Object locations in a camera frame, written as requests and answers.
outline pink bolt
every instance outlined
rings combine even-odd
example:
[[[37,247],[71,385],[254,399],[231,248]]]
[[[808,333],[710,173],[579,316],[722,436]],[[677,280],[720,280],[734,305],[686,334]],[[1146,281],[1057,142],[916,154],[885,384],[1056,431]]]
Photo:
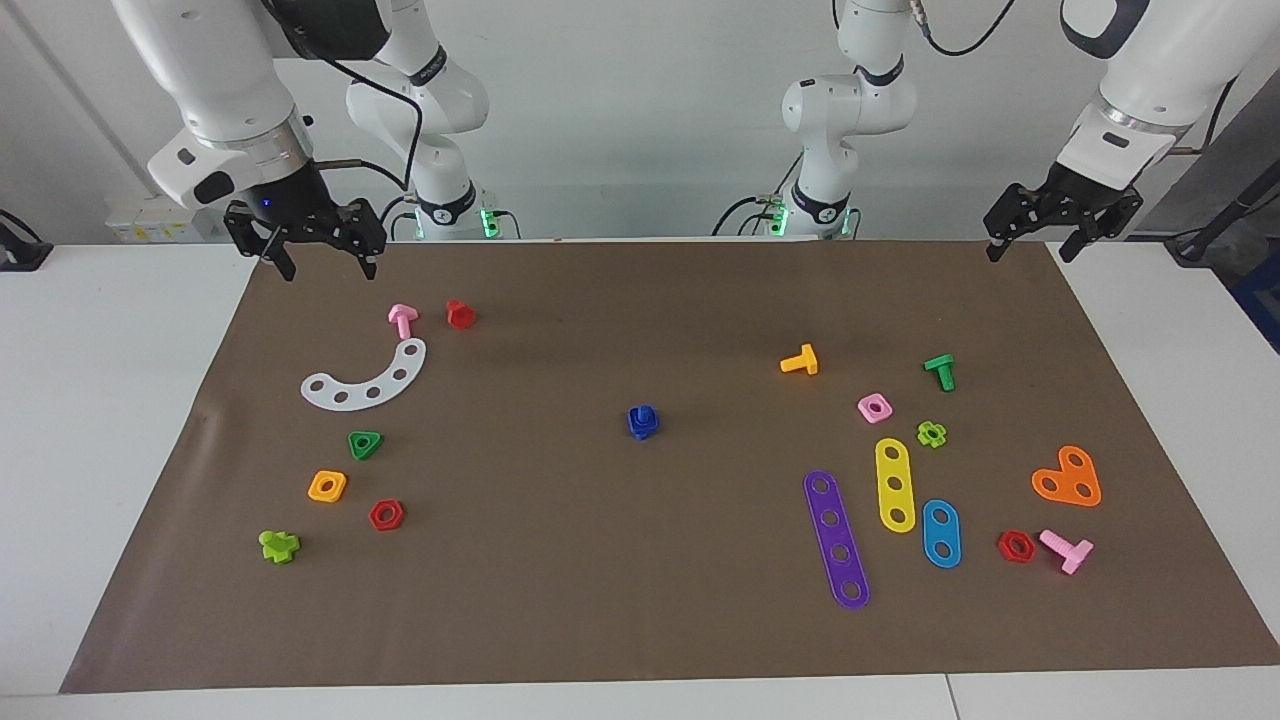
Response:
[[[1071,544],[1053,530],[1042,532],[1041,542],[1047,544],[1053,552],[1062,556],[1062,571],[1068,575],[1074,575],[1075,569],[1079,568],[1080,564],[1084,562],[1084,559],[1089,556],[1089,552],[1093,551],[1092,542],[1080,541],[1080,544]]]
[[[408,324],[416,319],[417,310],[399,302],[392,305],[392,311],[387,314],[387,322],[396,325],[396,331],[399,333],[401,340],[408,340],[411,337]]]

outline green triangle nut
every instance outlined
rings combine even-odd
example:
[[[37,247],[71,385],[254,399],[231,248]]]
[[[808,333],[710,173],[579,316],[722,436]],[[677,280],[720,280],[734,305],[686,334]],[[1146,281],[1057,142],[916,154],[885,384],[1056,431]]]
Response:
[[[347,447],[351,448],[351,456],[356,460],[369,460],[381,445],[381,433],[357,430],[347,436]]]

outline brown paper sheet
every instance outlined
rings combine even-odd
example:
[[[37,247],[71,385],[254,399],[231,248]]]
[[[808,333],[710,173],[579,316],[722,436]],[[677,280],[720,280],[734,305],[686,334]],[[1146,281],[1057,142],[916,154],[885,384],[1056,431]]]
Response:
[[[1280,662],[1194,503],[1043,249],[969,243],[396,246],[376,282],[325,249],[259,268],[63,692],[1230,666]],[[444,324],[445,300],[480,314]],[[422,310],[422,374],[361,380]],[[777,363],[812,342],[817,377]],[[955,393],[922,370],[957,359]],[[882,392],[892,419],[855,402]],[[636,442],[625,413],[657,406]],[[145,407],[138,409],[145,413]],[[950,442],[920,447],[934,420]],[[387,442],[351,459],[348,432]],[[873,448],[959,511],[964,561],[881,525]],[[1088,450],[1103,503],[1030,488]],[[351,482],[307,498],[319,469]],[[841,484],[872,588],[831,598],[803,478]],[[374,532],[396,497],[404,525]],[[997,536],[1097,546],[1075,575]],[[257,534],[302,538],[291,565]]]

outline red hexagon nut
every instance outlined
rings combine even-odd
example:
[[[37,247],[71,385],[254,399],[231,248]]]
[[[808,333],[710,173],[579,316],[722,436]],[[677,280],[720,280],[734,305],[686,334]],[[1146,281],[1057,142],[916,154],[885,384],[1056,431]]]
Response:
[[[1010,562],[1030,562],[1036,557],[1036,543],[1021,530],[1005,530],[996,546]]]
[[[394,530],[404,521],[404,506],[398,500],[379,500],[369,511],[369,521],[378,532]]]

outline yellow bolt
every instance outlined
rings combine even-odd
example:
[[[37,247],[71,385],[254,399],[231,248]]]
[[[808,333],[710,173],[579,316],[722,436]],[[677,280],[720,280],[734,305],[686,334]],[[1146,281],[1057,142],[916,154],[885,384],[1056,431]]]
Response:
[[[818,374],[818,356],[814,355],[813,346],[809,345],[808,342],[800,346],[800,355],[796,355],[795,357],[787,357],[786,360],[780,363],[780,365],[782,366],[783,373],[791,373],[794,370],[803,369],[810,375]]]

